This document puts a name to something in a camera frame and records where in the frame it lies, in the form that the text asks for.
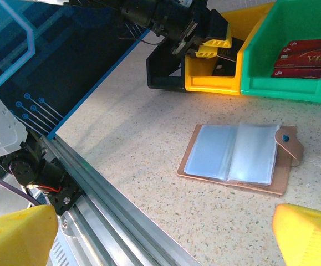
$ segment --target wire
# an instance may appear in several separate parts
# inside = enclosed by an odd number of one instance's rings
[[[23,193],[18,188],[11,186],[10,184],[6,183],[5,181],[3,181],[1,179],[0,179],[0,186],[2,186],[3,188],[5,188],[7,190],[10,190],[11,192],[13,192],[21,197],[23,197],[25,200],[29,201],[34,206],[40,205],[39,202],[36,201],[33,197]]]
[[[62,190],[62,187],[59,187],[59,189],[57,189],[57,190],[55,188],[53,188],[53,187],[48,187],[48,186],[43,186],[43,185],[38,185],[38,187],[46,188],[46,189],[48,189],[50,191],[53,191],[53,192],[56,192],[56,193],[58,193],[58,192],[60,192]]]
[[[165,43],[165,40],[166,40],[166,38],[164,38],[161,42],[158,42],[158,43],[149,43],[149,42],[146,42],[145,40],[137,39],[137,38],[123,38],[123,37],[120,37],[120,36],[118,36],[118,38],[119,38],[120,40],[138,40],[138,41],[140,41],[140,42],[142,42],[142,43],[145,43],[145,44],[148,44],[148,45],[154,45],[154,46],[158,46],[158,45],[160,45],[160,44],[163,44],[163,43]]]

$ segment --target card holder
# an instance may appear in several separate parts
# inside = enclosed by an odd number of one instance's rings
[[[193,178],[201,181],[218,183],[225,186],[235,186],[247,190],[262,191],[275,195],[283,195],[286,192],[289,172],[292,166],[300,164],[304,147],[297,140],[297,128],[294,126],[281,126],[275,134],[275,140],[278,144],[276,152],[276,161],[273,171],[272,182],[268,186],[255,185],[237,181],[223,181],[212,177],[203,177],[199,175],[191,175],[184,171],[187,160],[191,154],[192,148],[196,142],[197,136],[203,125],[197,125],[188,144],[184,157],[180,163],[177,175],[184,178]]]

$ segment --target tan leather cover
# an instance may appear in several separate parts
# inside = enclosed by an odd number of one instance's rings
[[[303,146],[295,137],[297,134],[297,128],[295,126],[282,126],[281,129],[277,131],[278,135],[276,136],[276,141],[278,142],[279,145],[277,147],[276,164],[275,164],[275,169],[273,173],[272,183],[269,186],[251,185],[251,184],[239,183],[239,182],[223,182],[214,178],[193,176],[193,175],[186,174],[184,172],[184,168],[186,166],[186,162],[191,153],[193,145],[195,144],[198,133],[201,130],[201,127],[202,125],[197,125],[195,127],[190,143],[187,146],[184,157],[180,163],[179,169],[176,172],[178,176],[186,177],[186,178],[194,178],[197,180],[218,183],[226,186],[235,186],[235,187],[245,188],[248,190],[262,191],[262,192],[272,193],[276,195],[283,195],[286,192],[289,172],[291,170],[292,155],[294,155],[295,159],[297,159],[298,161],[301,161],[303,156]],[[289,141],[279,142],[278,138],[281,138],[282,140],[282,135],[288,135],[290,138]]]

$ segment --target table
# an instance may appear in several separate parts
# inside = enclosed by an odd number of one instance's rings
[[[271,226],[276,205],[321,210],[321,105],[149,89],[153,48],[140,43],[57,134],[202,265],[284,265]],[[298,127],[304,159],[284,196],[176,176],[196,124],[240,121]]]

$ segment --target yellow bin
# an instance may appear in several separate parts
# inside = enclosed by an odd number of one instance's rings
[[[185,89],[187,91],[240,95],[244,50],[248,47],[273,5],[274,3],[268,3],[222,13],[222,16],[230,23],[232,36],[245,40],[243,47],[238,52],[236,75],[212,76],[217,57],[210,59],[190,58],[187,55],[185,57]]]

